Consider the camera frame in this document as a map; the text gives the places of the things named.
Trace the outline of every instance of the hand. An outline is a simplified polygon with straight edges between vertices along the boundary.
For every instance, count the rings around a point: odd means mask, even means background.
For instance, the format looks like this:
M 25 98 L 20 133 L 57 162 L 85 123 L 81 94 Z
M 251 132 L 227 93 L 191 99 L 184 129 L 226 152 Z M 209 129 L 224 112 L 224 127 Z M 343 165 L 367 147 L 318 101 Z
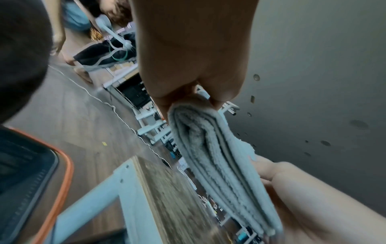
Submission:
M 251 161 L 284 228 L 283 243 L 384 243 L 386 219 L 291 163 Z
M 58 54 L 63 47 L 64 41 L 66 41 L 66 33 L 64 30 L 61 33 L 54 34 L 51 54 Z
M 209 93 L 213 107 L 221 108 L 244 82 L 257 0 L 158 5 L 156 0 L 132 1 L 138 67 L 147 92 L 165 118 L 197 84 Z

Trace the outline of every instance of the wooden floor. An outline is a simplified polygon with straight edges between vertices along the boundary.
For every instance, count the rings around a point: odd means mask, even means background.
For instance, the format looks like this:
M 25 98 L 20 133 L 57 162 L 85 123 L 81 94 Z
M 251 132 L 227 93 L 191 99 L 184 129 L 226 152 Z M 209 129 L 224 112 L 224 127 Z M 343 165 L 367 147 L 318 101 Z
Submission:
M 86 87 L 92 95 L 115 105 L 117 113 L 128 125 L 134 129 L 140 127 L 132 111 L 111 97 L 107 91 L 87 85 L 71 68 L 55 64 L 52 66 Z M 84 90 L 51 68 L 48 69 L 44 84 L 30 103 L 6 125 L 40 138 L 62 149 L 72 158 L 75 172 L 64 209 L 134 155 L 162 164 L 161 160 L 116 117 L 109 106 L 91 98 Z M 153 149 L 169 163 L 175 162 L 160 142 L 153 146 Z M 61 171 L 63 167 L 57 169 L 57 174 L 60 175 Z M 41 201 L 53 197 L 55 191 L 48 188 Z M 36 208 L 35 212 L 41 211 L 42 214 L 33 214 L 26 225 L 30 229 L 22 233 L 21 239 L 25 240 L 37 231 L 46 209 L 44 202 Z M 121 227 L 123 227 L 121 207 L 116 202 L 80 229 L 70 240 L 79 240 Z

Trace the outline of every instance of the gray towel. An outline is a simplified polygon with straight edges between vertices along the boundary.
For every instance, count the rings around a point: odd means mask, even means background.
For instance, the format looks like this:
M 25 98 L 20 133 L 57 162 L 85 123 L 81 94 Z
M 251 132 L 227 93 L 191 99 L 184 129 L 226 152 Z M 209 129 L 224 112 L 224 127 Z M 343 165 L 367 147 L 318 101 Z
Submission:
M 168 117 L 181 154 L 219 206 L 260 236 L 281 233 L 279 216 L 248 158 L 255 158 L 253 148 L 232 134 L 209 101 L 185 98 L 172 105 Z

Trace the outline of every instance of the green cord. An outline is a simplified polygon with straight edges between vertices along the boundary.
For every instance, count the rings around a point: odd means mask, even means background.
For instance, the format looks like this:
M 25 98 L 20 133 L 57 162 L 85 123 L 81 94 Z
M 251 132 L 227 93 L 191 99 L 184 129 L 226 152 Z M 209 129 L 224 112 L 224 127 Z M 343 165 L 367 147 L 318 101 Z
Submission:
M 115 61 L 120 62 L 120 61 L 123 61 L 123 60 L 125 60 L 125 59 L 127 58 L 127 53 L 128 53 L 128 51 L 126 50 L 125 56 L 124 56 L 123 58 L 121 58 L 121 59 L 114 58 L 113 55 L 111 55 L 111 57 L 112 57 Z

